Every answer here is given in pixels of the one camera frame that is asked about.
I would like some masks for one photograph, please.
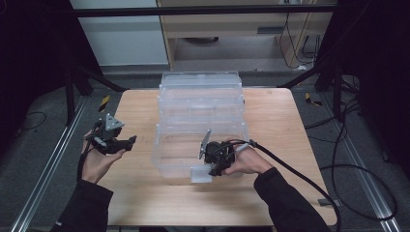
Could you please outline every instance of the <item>black sleeve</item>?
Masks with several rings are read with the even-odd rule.
[[[106,232],[112,194],[112,191],[96,184],[79,181],[51,232]]]
[[[259,175],[254,187],[268,204],[277,231],[330,231],[323,218],[276,168]]]

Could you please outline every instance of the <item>wire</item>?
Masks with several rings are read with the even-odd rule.
[[[318,47],[320,46],[320,35],[317,35],[317,36],[316,36],[316,42],[315,42],[315,46],[314,46],[314,51],[310,51],[310,52],[306,52],[306,51],[305,51],[305,47],[306,47],[306,45],[307,45],[308,39],[309,39],[309,36],[307,36],[307,37],[305,38],[304,45],[302,46],[302,54],[303,54],[303,56],[304,56],[305,58],[312,59],[311,62],[312,62],[313,65],[314,65],[314,63],[316,62],[316,58],[317,58],[317,49],[318,49]]]
[[[285,57],[284,52],[283,52],[283,49],[282,49],[282,46],[281,46],[281,40],[282,40],[283,33],[284,33],[285,29],[287,29],[287,34],[288,34],[288,36],[289,36],[289,41],[290,41],[290,43],[291,43],[291,45],[292,45],[293,54],[295,55],[296,59],[297,59],[299,62],[301,62],[302,65],[311,64],[311,62],[301,61],[301,60],[299,59],[298,55],[296,54],[296,48],[295,48],[295,45],[293,44],[293,40],[292,40],[292,38],[291,38],[291,36],[290,36],[290,31],[289,31],[289,24],[288,24],[288,22],[289,22],[289,15],[290,15],[290,13],[287,13],[287,14],[286,14],[286,20],[285,20],[285,23],[284,23],[284,26],[283,26],[283,30],[282,30],[281,33],[280,33],[280,37],[279,37],[279,47],[280,47],[280,51],[281,51],[283,57]],[[284,59],[284,63],[285,63],[286,66],[287,66],[288,68],[290,68],[290,69],[295,69],[295,68],[297,68],[297,67],[291,67],[291,66],[287,63],[286,59]]]
[[[344,111],[347,110],[347,108],[348,108],[347,105],[348,105],[348,103],[345,105]],[[341,129],[340,129],[340,133],[339,133],[338,136],[337,136],[337,142],[335,143],[335,147],[334,147],[333,155],[332,155],[332,165],[324,167],[325,169],[326,169],[326,168],[331,168],[332,187],[333,187],[333,189],[334,189],[334,191],[335,191],[335,195],[337,196],[337,198],[340,200],[340,202],[341,202],[346,208],[348,208],[348,209],[351,210],[353,213],[355,213],[355,214],[357,214],[357,215],[359,215],[359,216],[361,216],[361,217],[363,217],[363,218],[367,218],[367,219],[370,219],[370,220],[376,220],[376,221],[382,221],[382,220],[392,219],[392,218],[395,217],[395,215],[396,215],[396,213],[397,213],[397,202],[396,202],[395,197],[393,196],[392,192],[391,192],[391,191],[389,190],[389,188],[387,187],[387,185],[386,185],[379,177],[377,177],[375,174],[371,173],[371,172],[368,171],[367,169],[365,169],[365,168],[363,168],[363,167],[360,167],[360,166],[355,166],[355,165],[352,165],[352,164],[336,164],[337,145],[338,145],[338,142],[340,141],[341,135],[342,135],[342,133],[343,133],[343,131],[344,131],[344,129],[345,129],[345,125],[346,125],[346,124],[345,124],[345,116],[346,116],[346,114],[342,114]],[[359,168],[359,169],[361,169],[361,170],[364,170],[365,172],[370,173],[372,176],[374,176],[374,177],[384,186],[384,188],[388,191],[389,195],[392,197],[392,199],[393,199],[393,201],[394,201],[395,209],[393,210],[392,214],[391,214],[390,216],[388,216],[388,217],[372,217],[372,216],[366,215],[366,214],[364,214],[364,213],[361,213],[361,212],[359,212],[358,210],[356,210],[356,209],[354,209],[353,207],[351,207],[350,205],[348,205],[348,204],[340,197],[340,194],[339,194],[338,191],[337,191],[336,181],[335,181],[335,167],[338,167],[338,166],[348,166],[348,167]]]
[[[338,195],[337,198],[338,200],[349,210],[351,210],[352,212],[356,213],[357,215],[360,215],[364,218],[367,219],[371,219],[371,220],[376,220],[376,221],[382,221],[382,220],[388,220],[388,219],[392,219],[395,217],[395,215],[397,214],[398,211],[398,206],[397,206],[397,200],[395,199],[395,196],[393,195],[392,191],[389,189],[389,187],[387,186],[387,184],[380,178],[378,177],[376,174],[374,174],[373,172],[369,171],[368,169],[365,169],[361,166],[357,166],[357,165],[353,165],[353,164],[347,164],[347,163],[341,163],[341,164],[335,164],[335,165],[328,165],[328,166],[324,166],[319,168],[320,170],[326,170],[326,169],[330,169],[330,168],[339,168],[339,167],[351,167],[351,168],[357,168],[360,169],[368,174],[370,174],[374,179],[376,179],[387,191],[387,193],[390,195],[390,198],[392,199],[394,205],[395,205],[395,209],[392,212],[392,214],[388,217],[383,217],[383,218],[379,218],[379,217],[370,217],[368,215],[365,215],[357,210],[355,210],[354,208],[352,208],[350,205],[346,204],[346,202]]]
[[[333,43],[332,47],[330,47],[321,57],[320,59],[315,61],[315,67],[318,67],[318,69],[316,70],[312,70],[312,71],[308,71],[304,74],[301,74],[300,76],[296,77],[293,80],[290,80],[284,84],[279,85],[278,87],[286,87],[286,88],[291,88],[294,85],[298,84],[299,82],[303,81],[304,79],[309,78],[310,76],[312,76],[315,73],[318,73],[318,71],[320,71],[323,67],[327,66],[330,62],[330,56],[331,54],[335,55],[337,54],[337,52],[335,52],[336,49],[339,49],[340,44],[343,43],[344,38],[349,34],[350,31],[352,31],[353,27],[357,24],[357,22],[359,21],[359,19],[362,18],[362,16],[365,14],[368,6],[370,5],[371,0],[367,0],[366,5],[363,7],[363,10],[359,13],[359,15],[354,19],[354,21],[348,25],[347,29],[344,30],[344,33],[338,37],[338,39]]]
[[[351,92],[354,94],[359,94],[360,89],[356,87],[356,83],[354,82],[353,78],[353,83],[350,83],[349,81],[345,80],[343,77],[341,78],[341,82],[343,85]]]
[[[309,183],[311,186],[313,186],[317,191],[319,191],[328,201],[329,203],[333,206],[334,210],[335,210],[335,214],[337,216],[337,231],[340,231],[341,228],[341,220],[340,220],[340,211],[338,210],[338,207],[335,203],[335,201],[332,199],[332,197],[326,193],[325,190],[323,190],[321,187],[319,187],[318,185],[316,185],[316,183],[314,183],[311,179],[309,179],[307,176],[303,175],[302,173],[300,173],[299,171],[297,171],[296,169],[294,169],[293,167],[291,167],[289,164],[287,164],[286,162],[284,162],[283,160],[279,159],[277,156],[275,156],[273,153],[271,153],[268,149],[264,148],[263,146],[254,143],[255,147],[259,150],[261,150],[262,152],[264,152],[266,155],[268,155],[269,157],[271,157],[273,160],[275,160],[277,163],[279,163],[280,165],[282,165],[283,167],[285,167],[286,169],[288,169],[289,171],[291,171],[293,174],[295,174],[296,176],[298,176],[299,178],[301,178],[302,180],[306,181],[307,183]]]
[[[78,161],[78,166],[77,166],[77,177],[76,180],[79,182],[82,178],[82,167],[84,166],[85,159],[87,159],[88,153],[91,152],[94,148],[93,147],[90,149],[91,146],[91,140],[93,139],[93,134],[97,130],[97,128],[101,125],[101,122],[98,122],[94,125],[94,127],[91,129],[91,133],[85,138],[87,139],[87,145],[85,146],[84,152],[81,154],[79,161]]]
[[[322,141],[322,142],[336,143],[335,141],[329,141],[329,140],[326,140],[326,139],[317,138],[317,137],[313,137],[313,136],[308,136],[308,138],[316,139],[316,140],[319,140],[319,141]]]
[[[358,103],[355,103],[355,104],[353,104],[352,106],[346,108],[346,111],[341,112],[341,116],[344,117],[346,114],[348,114],[348,113],[350,113],[350,112],[352,112],[352,111],[354,111],[354,110],[356,110],[356,109],[359,109],[359,107],[353,108],[353,106],[356,106],[356,105],[359,105],[359,104],[358,104]],[[311,125],[307,125],[307,126],[305,126],[305,130],[317,128],[317,127],[319,127],[319,126],[322,126],[322,125],[324,125],[324,124],[327,124],[327,123],[331,122],[332,120],[334,120],[334,119],[336,119],[336,118],[337,118],[337,116],[333,116],[333,117],[330,117],[330,118],[321,120],[321,121],[319,121],[319,122],[313,123],[313,124],[311,124]]]
[[[31,127],[31,128],[23,128],[23,129],[21,129],[22,131],[29,131],[29,130],[38,128],[39,126],[41,126],[41,125],[45,122],[45,119],[47,118],[47,115],[46,115],[45,113],[43,113],[43,112],[40,112],[40,111],[27,113],[26,116],[32,115],[32,114],[42,114],[42,115],[43,115],[42,121],[39,122],[36,126],[33,126],[33,127]]]
[[[244,140],[241,140],[241,139],[231,139],[231,140],[227,140],[227,141],[225,141],[225,142],[226,142],[226,144],[223,145],[223,146],[218,147],[217,150],[215,150],[215,151],[211,154],[211,156],[216,155],[218,152],[222,151],[223,149],[225,149],[225,148],[227,148],[227,147],[230,147],[230,146],[233,146],[233,145],[241,145],[241,144],[246,143],[247,141],[244,141]]]
[[[352,81],[353,81],[353,86],[354,87],[356,87],[356,78],[357,78],[357,76],[356,75],[352,75],[352,77],[353,77],[353,79],[352,79]]]

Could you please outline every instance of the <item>plastic storage box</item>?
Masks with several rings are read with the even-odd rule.
[[[248,140],[237,72],[166,72],[158,103],[160,121],[152,162],[165,178],[212,181],[210,166],[198,159],[208,129],[212,130],[209,142]]]

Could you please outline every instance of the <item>black pole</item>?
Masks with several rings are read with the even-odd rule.
[[[335,77],[334,77],[334,113],[339,122],[342,122],[340,113],[341,107],[341,65],[339,62],[335,63]]]
[[[129,90],[128,88],[124,88],[124,87],[121,87],[117,84],[112,83],[111,81],[103,78],[102,76],[100,76],[100,75],[98,75],[98,74],[96,74],[92,71],[89,71],[89,70],[85,69],[82,66],[77,66],[76,68],[79,72],[82,72],[82,73],[86,74],[87,76],[99,81],[99,83],[105,85],[106,87],[108,87],[108,88],[110,88],[110,89],[112,89],[116,92],[124,92],[126,90]]]
[[[48,11],[49,14],[76,17],[148,16],[148,15],[226,15],[226,14],[268,14],[268,13],[325,13],[346,10],[339,4],[310,5],[239,5],[201,7],[156,7],[121,9],[80,9],[73,11]]]
[[[66,83],[66,102],[67,102],[67,122],[68,126],[74,118],[75,115],[75,102],[74,102],[74,93],[73,93],[73,80],[70,74],[70,70],[67,70],[64,74],[64,79]]]

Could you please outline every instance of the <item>power cord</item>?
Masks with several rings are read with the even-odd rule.
[[[367,218],[367,219],[370,219],[370,220],[383,221],[383,220],[392,219],[392,218],[394,218],[395,215],[397,214],[397,201],[396,201],[396,199],[395,199],[395,196],[394,196],[394,195],[392,194],[392,192],[390,191],[389,187],[386,185],[385,182],[383,182],[383,180],[381,180],[381,178],[379,178],[376,174],[374,174],[373,172],[371,172],[371,171],[369,171],[369,170],[367,170],[367,169],[365,169],[365,168],[363,168],[363,167],[361,167],[361,166],[357,166],[357,165],[353,165],[353,164],[343,164],[343,163],[341,163],[341,164],[336,164],[337,145],[338,145],[338,143],[339,143],[339,141],[340,141],[340,139],[341,139],[341,135],[342,135],[343,131],[345,131],[345,128],[346,128],[345,118],[346,118],[347,112],[349,111],[348,109],[349,109],[349,107],[353,107],[354,105],[358,105],[358,104],[355,103],[354,105],[349,106],[349,107],[348,107],[347,105],[348,105],[348,103],[345,105],[345,109],[343,110],[343,112],[345,112],[345,113],[342,113],[342,115],[341,115],[341,116],[342,116],[341,129],[340,129],[340,132],[339,132],[339,134],[338,134],[338,136],[337,136],[337,141],[335,142],[335,147],[334,147],[334,150],[333,150],[333,157],[332,157],[332,164],[331,164],[331,165],[328,165],[328,166],[321,167],[320,170],[331,169],[331,180],[332,180],[333,189],[334,189],[334,191],[335,191],[335,195],[337,196],[337,199],[339,199],[339,201],[340,201],[347,209],[349,209],[350,211],[352,211],[352,212],[355,213],[356,215],[359,215],[359,216],[361,216],[361,217],[363,217],[363,218]],[[352,206],[350,206],[348,203],[346,203],[346,201],[343,200],[343,199],[340,197],[340,194],[339,194],[339,192],[337,191],[337,186],[336,186],[336,181],[335,181],[335,168],[340,168],[340,167],[357,168],[357,169],[360,169],[360,170],[362,170],[362,171],[364,171],[364,172],[370,174],[372,177],[374,177],[374,179],[377,180],[377,181],[384,187],[384,189],[387,191],[387,193],[390,195],[390,198],[391,198],[392,201],[393,201],[394,209],[393,209],[392,214],[389,215],[388,217],[373,217],[373,216],[369,216],[369,215],[366,215],[366,214],[364,214],[364,213],[361,213],[359,210],[355,209],[354,207],[352,207]]]
[[[91,129],[91,133],[90,134],[94,134],[97,130],[97,128],[100,126],[100,123],[96,123],[94,125],[94,127]],[[93,149],[95,149],[96,147],[93,147],[90,149],[91,146],[91,141],[92,141],[92,137],[85,137],[84,139],[87,140],[87,145],[85,146],[84,152],[81,154],[79,161],[78,161],[78,167],[77,167],[77,176],[76,176],[76,180],[79,182],[82,178],[82,167],[84,166],[84,162],[87,159],[88,153],[90,153]]]
[[[346,88],[347,92],[353,93],[353,94],[359,94],[360,89],[356,87],[355,83],[355,76],[353,76],[353,83],[350,83],[349,81],[345,80],[344,78],[341,79],[341,83],[343,84],[344,88]]]
[[[36,129],[36,128],[38,128],[39,126],[41,126],[41,125],[45,122],[45,120],[47,119],[47,115],[46,115],[45,113],[43,113],[43,112],[40,112],[40,111],[35,111],[35,112],[27,113],[26,116],[28,116],[28,115],[33,115],[33,114],[41,114],[41,115],[43,115],[42,121],[39,122],[36,126],[30,127],[30,128],[23,128],[23,129],[21,129],[22,131],[29,131],[29,130],[32,130],[32,129]]]
[[[341,112],[341,117],[345,117],[346,114],[348,114],[348,113],[350,113],[350,112],[355,111],[356,109],[358,109],[359,107],[358,107],[358,108],[353,108],[354,106],[358,106],[358,105],[359,105],[359,104],[356,103],[356,104],[354,104],[354,105],[351,105],[351,106],[347,107],[347,108],[345,109],[345,111],[342,111],[342,112]],[[337,118],[337,116],[333,116],[333,117],[330,117],[330,118],[321,120],[321,121],[319,121],[319,122],[313,123],[313,124],[311,124],[311,125],[307,125],[307,126],[305,126],[305,130],[317,128],[317,127],[319,127],[319,126],[322,126],[322,125],[324,125],[324,124],[327,124],[327,123],[331,122],[332,120],[334,120],[334,119],[336,119],[336,118]]]
[[[336,143],[335,141],[330,141],[330,140],[327,140],[327,139],[313,137],[313,136],[308,136],[308,138],[315,139],[315,140],[318,140],[318,141],[321,141],[321,142]]]
[[[315,46],[314,46],[314,51],[313,51],[313,52],[305,52],[305,47],[306,47],[306,45],[307,45],[308,39],[309,39],[309,36],[307,36],[307,37],[305,38],[304,45],[302,46],[302,54],[303,54],[303,56],[304,56],[305,58],[312,59],[311,62],[313,63],[313,66],[314,66],[314,64],[316,63],[318,48],[319,48],[319,46],[320,46],[320,35],[316,35],[316,42],[315,42]]]
[[[323,190],[321,187],[319,187],[318,185],[316,185],[316,183],[314,183],[311,179],[309,179],[307,176],[305,176],[304,174],[300,173],[299,171],[297,171],[296,169],[294,169],[293,167],[291,167],[289,164],[287,164],[286,162],[284,162],[283,160],[281,160],[280,158],[278,158],[277,156],[275,156],[272,152],[270,152],[268,149],[266,149],[265,147],[263,147],[262,145],[258,144],[257,142],[250,140],[249,142],[241,140],[241,139],[232,139],[228,141],[228,144],[226,146],[232,146],[232,145],[240,145],[240,144],[248,144],[250,146],[252,146],[253,148],[259,149],[260,151],[262,151],[263,153],[265,153],[266,155],[268,155],[270,158],[272,158],[274,161],[276,161],[277,163],[279,163],[280,165],[282,165],[283,167],[285,167],[286,169],[288,169],[290,172],[292,172],[293,174],[295,174],[296,176],[298,176],[299,178],[301,178],[302,180],[304,180],[305,182],[307,182],[308,184],[310,184],[312,187],[314,187],[317,191],[319,191],[328,201],[329,203],[333,206],[334,210],[335,210],[335,214],[337,216],[337,232],[340,231],[341,228],[341,219],[340,219],[340,211],[338,210],[338,207],[335,203],[335,201],[332,199],[331,196],[329,196],[329,194]],[[226,148],[226,146],[220,147],[219,149],[216,150],[216,152],[221,151],[222,149]],[[233,151],[232,153],[228,154],[228,156],[233,156],[235,154],[235,152],[239,152],[240,148],[236,149],[236,151]]]
[[[285,20],[285,23],[284,23],[284,26],[283,26],[283,30],[282,30],[281,33],[280,33],[280,37],[279,37],[279,48],[280,48],[280,51],[281,51],[283,57],[285,57],[285,54],[284,54],[283,49],[282,49],[282,46],[281,46],[281,41],[282,41],[283,33],[284,33],[284,31],[287,29],[287,34],[288,34],[288,37],[289,37],[289,41],[290,41],[290,43],[291,43],[291,45],[292,45],[292,50],[293,50],[293,54],[294,54],[295,58],[296,58],[302,65],[311,64],[312,62],[301,61],[301,60],[299,59],[298,55],[296,54],[296,48],[295,48],[295,45],[293,44],[293,40],[292,40],[292,37],[290,36],[290,31],[289,31],[289,23],[288,23],[288,22],[289,22],[289,15],[290,15],[290,13],[287,13],[287,14],[286,14],[286,20]],[[286,66],[287,66],[289,69],[295,69],[295,68],[297,68],[297,67],[291,67],[291,66],[287,63],[286,59],[284,59],[284,63],[286,64]]]

